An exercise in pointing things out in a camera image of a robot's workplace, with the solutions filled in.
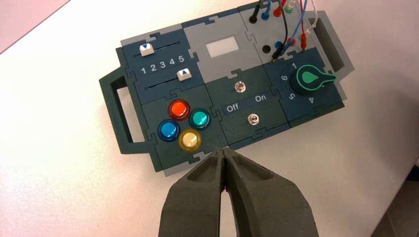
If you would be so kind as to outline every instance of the white table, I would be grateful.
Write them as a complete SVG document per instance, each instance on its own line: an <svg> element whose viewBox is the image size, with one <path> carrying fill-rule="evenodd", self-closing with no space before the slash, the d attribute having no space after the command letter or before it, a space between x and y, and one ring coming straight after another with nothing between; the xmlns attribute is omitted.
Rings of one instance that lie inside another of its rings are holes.
<svg viewBox="0 0 419 237"><path fill-rule="evenodd" d="M249 2L74 0L0 55L0 236L157 236L187 171L120 154L98 80L120 40ZM419 2L387 2L318 0L355 67L346 107L238 150L298 185L321 237L370 236L419 155ZM221 218L234 236L226 193Z"/></svg>

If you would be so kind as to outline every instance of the dark green handle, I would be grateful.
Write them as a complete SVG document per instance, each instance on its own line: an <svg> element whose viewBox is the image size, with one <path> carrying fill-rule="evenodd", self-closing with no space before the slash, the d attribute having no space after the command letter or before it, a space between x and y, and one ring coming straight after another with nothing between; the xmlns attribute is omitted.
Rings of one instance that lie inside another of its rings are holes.
<svg viewBox="0 0 419 237"><path fill-rule="evenodd" d="M150 153L152 142L133 142L117 90L126 87L124 69L118 68L99 80L112 127L122 154Z"/></svg>

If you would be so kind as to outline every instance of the green button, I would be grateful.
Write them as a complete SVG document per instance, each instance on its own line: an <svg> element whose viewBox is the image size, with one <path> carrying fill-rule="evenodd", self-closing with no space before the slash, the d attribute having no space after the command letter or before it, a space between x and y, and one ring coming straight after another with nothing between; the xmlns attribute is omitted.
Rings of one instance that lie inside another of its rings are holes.
<svg viewBox="0 0 419 237"><path fill-rule="evenodd" d="M208 126L210 122L210 115L203 109L198 109L192 112L191 126L197 129L203 129Z"/></svg>

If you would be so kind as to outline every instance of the black plug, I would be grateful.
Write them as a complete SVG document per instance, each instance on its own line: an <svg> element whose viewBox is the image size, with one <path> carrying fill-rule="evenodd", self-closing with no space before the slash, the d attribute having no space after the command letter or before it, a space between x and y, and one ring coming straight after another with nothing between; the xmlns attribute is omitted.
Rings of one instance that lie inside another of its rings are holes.
<svg viewBox="0 0 419 237"><path fill-rule="evenodd" d="M274 52L274 54L272 54L272 60L271 63L275 63L276 60L278 59L278 57L280 56L279 54L281 53L281 51L285 48L285 45L282 43L277 50Z"/></svg>
<svg viewBox="0 0 419 237"><path fill-rule="evenodd" d="M257 21L257 14L259 13L260 5L256 5L253 11L253 15L249 18L249 22L254 24Z"/></svg>

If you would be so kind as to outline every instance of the control panel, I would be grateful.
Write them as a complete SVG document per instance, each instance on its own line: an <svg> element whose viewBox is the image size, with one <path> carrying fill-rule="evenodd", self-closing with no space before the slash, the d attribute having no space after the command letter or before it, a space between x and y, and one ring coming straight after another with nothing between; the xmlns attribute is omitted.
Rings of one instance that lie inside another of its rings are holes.
<svg viewBox="0 0 419 237"><path fill-rule="evenodd" d="M121 66L100 80L121 152L149 153L170 175L342 108L339 81L353 66L326 14L292 2L254 2L121 41ZM117 94L125 86L144 142L132 141Z"/></svg>

